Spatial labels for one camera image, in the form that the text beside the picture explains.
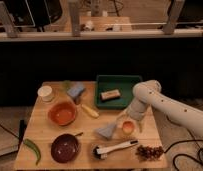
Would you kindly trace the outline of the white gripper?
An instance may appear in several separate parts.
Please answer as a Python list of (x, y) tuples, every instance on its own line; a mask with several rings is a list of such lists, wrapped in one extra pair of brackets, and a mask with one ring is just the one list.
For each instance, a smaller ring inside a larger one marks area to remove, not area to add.
[(116, 125), (120, 125), (121, 121), (127, 117), (127, 114), (132, 119), (138, 121), (139, 132), (143, 132), (143, 121), (142, 119), (145, 116), (145, 112), (148, 108), (148, 105), (144, 102), (141, 102), (137, 98), (134, 98), (131, 103), (128, 105), (127, 110), (122, 111), (116, 118)]

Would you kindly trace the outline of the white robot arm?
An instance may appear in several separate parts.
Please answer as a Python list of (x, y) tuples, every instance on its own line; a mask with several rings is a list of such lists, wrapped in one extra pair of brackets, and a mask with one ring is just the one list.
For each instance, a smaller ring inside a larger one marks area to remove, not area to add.
[(117, 120), (129, 117), (142, 121), (149, 106), (158, 109), (203, 139), (203, 111), (171, 99), (161, 93), (157, 80), (137, 83), (133, 87), (133, 100)]

